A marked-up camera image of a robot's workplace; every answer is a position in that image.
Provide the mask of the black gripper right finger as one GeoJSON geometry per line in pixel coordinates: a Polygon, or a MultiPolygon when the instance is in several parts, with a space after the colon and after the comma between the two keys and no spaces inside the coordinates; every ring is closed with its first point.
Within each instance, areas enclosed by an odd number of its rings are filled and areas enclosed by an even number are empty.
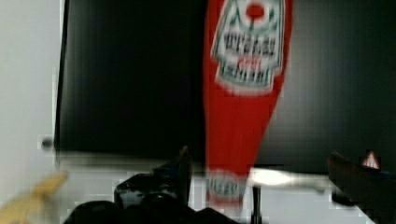
{"type": "Polygon", "coordinates": [[[337,152],[327,159],[328,177],[336,186],[332,200],[357,206],[374,224],[396,223],[395,174],[349,161],[337,152]]]}

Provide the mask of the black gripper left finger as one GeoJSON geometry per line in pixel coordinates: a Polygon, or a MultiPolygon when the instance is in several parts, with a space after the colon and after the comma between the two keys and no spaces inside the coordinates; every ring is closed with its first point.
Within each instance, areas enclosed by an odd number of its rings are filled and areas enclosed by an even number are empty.
{"type": "Polygon", "coordinates": [[[190,197],[192,157],[184,146],[172,160],[150,173],[136,174],[114,189],[114,202],[120,208],[139,205],[146,196],[165,194],[187,205],[190,197]]]}

